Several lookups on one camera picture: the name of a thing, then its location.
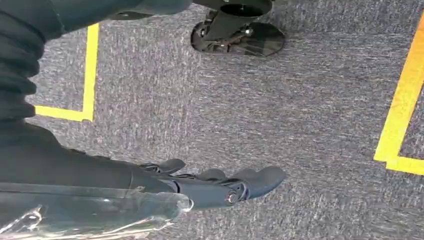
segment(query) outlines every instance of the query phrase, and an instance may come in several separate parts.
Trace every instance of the floor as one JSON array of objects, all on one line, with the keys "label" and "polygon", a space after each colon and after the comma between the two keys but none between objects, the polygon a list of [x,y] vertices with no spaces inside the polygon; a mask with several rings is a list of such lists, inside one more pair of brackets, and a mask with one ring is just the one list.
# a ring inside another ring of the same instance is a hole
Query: floor
[{"label": "floor", "polygon": [[[94,120],[36,116],[60,142],[188,171],[277,165],[268,196],[191,212],[151,240],[420,240],[424,178],[373,160],[421,0],[277,0],[287,33],[269,58],[207,55],[189,36],[206,9],[100,25]],[[81,111],[87,30],[50,42],[28,101]],[[420,97],[400,152],[424,159]]]}]

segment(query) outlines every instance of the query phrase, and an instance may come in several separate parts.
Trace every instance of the clear plastic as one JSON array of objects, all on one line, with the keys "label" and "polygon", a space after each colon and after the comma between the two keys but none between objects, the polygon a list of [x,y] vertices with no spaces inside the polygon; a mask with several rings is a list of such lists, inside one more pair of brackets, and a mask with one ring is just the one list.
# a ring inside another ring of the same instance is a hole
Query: clear plastic
[{"label": "clear plastic", "polygon": [[193,207],[142,190],[0,183],[0,240],[141,239]]}]

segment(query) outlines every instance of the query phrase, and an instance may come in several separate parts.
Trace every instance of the yellow line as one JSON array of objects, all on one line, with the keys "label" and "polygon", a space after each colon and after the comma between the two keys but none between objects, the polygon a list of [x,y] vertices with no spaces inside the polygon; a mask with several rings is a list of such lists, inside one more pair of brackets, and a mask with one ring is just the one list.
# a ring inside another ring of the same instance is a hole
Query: yellow line
[{"label": "yellow line", "polygon": [[97,73],[97,55],[99,47],[99,29],[100,28],[98,23],[88,27],[82,111],[37,105],[35,106],[35,113],[37,115],[58,119],[67,119],[78,122],[81,122],[83,120],[89,120],[91,122],[93,121]]},{"label": "yellow line", "polygon": [[424,82],[424,15],[418,24],[374,159],[397,158]]},{"label": "yellow line", "polygon": [[87,53],[85,55],[85,80],[82,112],[84,119],[91,122],[94,118],[98,48],[99,24],[97,23],[88,27]]},{"label": "yellow line", "polygon": [[84,120],[84,115],[80,111],[62,109],[49,106],[35,106],[36,113],[41,116],[47,116],[58,119],[67,119],[71,121],[81,122]]},{"label": "yellow line", "polygon": [[387,162],[386,168],[404,173],[424,175],[424,160],[397,156],[394,160]]}]

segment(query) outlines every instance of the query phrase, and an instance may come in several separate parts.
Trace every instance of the stand base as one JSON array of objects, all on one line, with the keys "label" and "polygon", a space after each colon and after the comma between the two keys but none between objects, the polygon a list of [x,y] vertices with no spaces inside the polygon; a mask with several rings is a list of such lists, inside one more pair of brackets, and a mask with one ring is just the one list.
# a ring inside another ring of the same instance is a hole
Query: stand base
[{"label": "stand base", "polygon": [[278,53],[285,44],[284,34],[269,23],[253,22],[229,39],[204,40],[208,22],[198,23],[191,33],[191,46],[202,53],[268,57]]},{"label": "stand base", "polygon": [[150,14],[144,14],[144,13],[139,13],[134,11],[124,11],[109,17],[109,19],[115,20],[115,21],[131,21],[131,20],[145,19],[151,16],[152,15]]}]

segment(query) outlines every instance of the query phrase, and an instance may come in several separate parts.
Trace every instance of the robotic hand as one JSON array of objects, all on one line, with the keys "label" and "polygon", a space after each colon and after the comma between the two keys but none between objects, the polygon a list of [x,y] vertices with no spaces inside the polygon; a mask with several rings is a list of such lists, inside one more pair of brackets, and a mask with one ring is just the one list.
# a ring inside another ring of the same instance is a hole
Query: robotic hand
[{"label": "robotic hand", "polygon": [[142,164],[146,171],[157,173],[157,179],[168,183],[176,193],[189,196],[194,207],[219,208],[232,206],[264,196],[275,189],[286,178],[286,174],[276,166],[269,166],[260,171],[243,169],[231,177],[216,168],[208,169],[198,175],[172,175],[184,168],[180,159],[170,159],[161,164]]},{"label": "robotic hand", "polygon": [[[267,39],[255,35],[260,29],[249,23],[271,9],[271,0],[247,1],[252,5],[242,0],[226,5],[223,5],[226,1],[217,0],[195,2],[212,9],[209,18],[193,31],[195,49],[212,53],[224,46],[224,52],[230,53],[230,48],[243,46],[245,54],[268,55],[263,54],[265,48],[249,44],[257,43],[258,38]],[[25,118],[35,115],[34,106],[25,102],[25,96],[36,91],[29,78],[39,72],[38,60],[46,42],[102,20],[173,14],[190,3],[189,0],[0,0],[0,184],[141,188],[146,194],[185,195],[194,209],[229,207],[275,189],[286,178],[279,167],[260,171],[244,169],[230,177],[219,169],[198,175],[175,174],[185,166],[179,159],[136,165],[89,156],[61,146],[50,131],[25,122]],[[225,20],[231,23],[227,27],[223,27]],[[276,46],[281,49],[282,33],[275,29],[269,32],[277,36]]]}]

